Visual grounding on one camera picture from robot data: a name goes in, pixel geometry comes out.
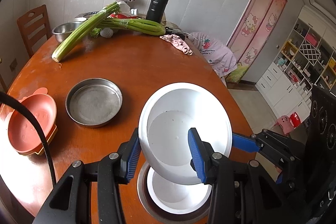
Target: white plate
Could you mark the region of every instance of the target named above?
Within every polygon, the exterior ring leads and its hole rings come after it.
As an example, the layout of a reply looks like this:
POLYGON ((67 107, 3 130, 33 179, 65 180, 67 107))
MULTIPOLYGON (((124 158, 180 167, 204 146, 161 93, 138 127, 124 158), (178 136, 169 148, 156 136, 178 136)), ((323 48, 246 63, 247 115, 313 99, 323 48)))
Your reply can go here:
POLYGON ((201 181, 190 166, 188 130, 195 127, 202 141, 229 156, 232 130, 221 103, 206 89, 174 83, 155 92, 139 120, 142 152, 150 166, 166 180, 194 185, 201 181))
POLYGON ((149 195, 157 206, 172 214, 188 214, 201 208, 211 194, 211 185, 180 185, 170 182, 151 167, 147 175, 149 195))

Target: speaker cone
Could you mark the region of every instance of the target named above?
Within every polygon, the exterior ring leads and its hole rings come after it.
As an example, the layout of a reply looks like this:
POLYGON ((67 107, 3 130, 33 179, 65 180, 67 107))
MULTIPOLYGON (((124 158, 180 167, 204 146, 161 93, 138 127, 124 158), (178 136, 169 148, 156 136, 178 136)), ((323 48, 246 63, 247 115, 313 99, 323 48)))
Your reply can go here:
POLYGON ((319 114, 319 131, 320 134, 323 134, 325 132, 325 129, 327 127, 327 111, 321 107, 320 114, 319 114))
POLYGON ((316 101, 313 101, 313 103, 311 104, 311 113, 313 115, 313 118, 316 118, 316 115, 317 115, 317 102, 316 101))
POLYGON ((329 149, 333 149, 336 144, 336 126, 332 124, 328 129, 327 146, 329 149))

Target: wall socket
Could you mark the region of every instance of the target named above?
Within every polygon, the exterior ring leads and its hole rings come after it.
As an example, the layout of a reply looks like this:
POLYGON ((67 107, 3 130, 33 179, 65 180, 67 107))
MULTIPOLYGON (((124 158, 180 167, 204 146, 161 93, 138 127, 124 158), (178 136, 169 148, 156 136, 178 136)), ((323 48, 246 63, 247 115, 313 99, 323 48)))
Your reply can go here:
POLYGON ((12 61, 12 63, 9 65, 10 71, 14 71, 17 66, 17 60, 16 58, 12 61))

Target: wooden dining table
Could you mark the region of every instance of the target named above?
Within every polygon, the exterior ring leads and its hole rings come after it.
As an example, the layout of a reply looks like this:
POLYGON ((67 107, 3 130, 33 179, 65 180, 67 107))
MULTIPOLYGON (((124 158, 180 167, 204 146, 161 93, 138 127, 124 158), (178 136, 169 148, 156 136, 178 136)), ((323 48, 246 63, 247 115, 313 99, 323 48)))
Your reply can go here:
MULTIPOLYGON (((48 89, 57 105, 58 132, 50 143, 57 181, 75 160, 85 164, 99 161, 117 151, 138 127, 139 116, 149 97, 159 88, 176 82, 204 87, 221 102, 232 130, 251 135, 244 115, 202 54, 186 40, 192 55, 186 55, 171 43, 149 35, 120 31, 112 38, 86 37, 60 63, 51 54, 59 45, 52 36, 24 66, 8 94, 16 99, 31 95, 41 87, 48 89), (105 78, 122 91, 123 104, 110 123, 101 128, 76 124, 67 114, 65 101, 70 89, 88 78, 105 78)), ((0 175, 17 200, 36 216, 52 190, 45 155, 19 155, 11 146, 5 118, 8 106, 0 109, 0 175)), ((232 148, 230 158, 240 162, 254 159, 255 154, 232 148)), ((141 154, 134 179, 120 186, 127 224, 160 223, 146 212, 137 193, 137 176, 145 162, 141 154)), ((97 185, 92 184, 92 223, 98 223, 97 185)), ((197 223, 205 223, 206 218, 197 223)))

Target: pink cloth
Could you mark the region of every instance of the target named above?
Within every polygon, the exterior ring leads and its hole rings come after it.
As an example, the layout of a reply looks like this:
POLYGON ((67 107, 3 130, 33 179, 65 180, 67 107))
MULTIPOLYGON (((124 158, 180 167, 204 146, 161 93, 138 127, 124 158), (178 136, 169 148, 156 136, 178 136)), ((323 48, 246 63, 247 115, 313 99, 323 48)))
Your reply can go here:
POLYGON ((189 48, 187 43, 185 43, 178 35, 175 34, 166 34, 161 36, 163 40, 166 40, 173 44, 175 48, 180 51, 183 51, 184 54, 192 55, 193 51, 189 48))
POLYGON ((192 32, 191 35, 193 37, 189 37, 189 39, 203 54, 204 58, 220 78, 237 68, 233 52, 220 40, 201 32, 192 32))

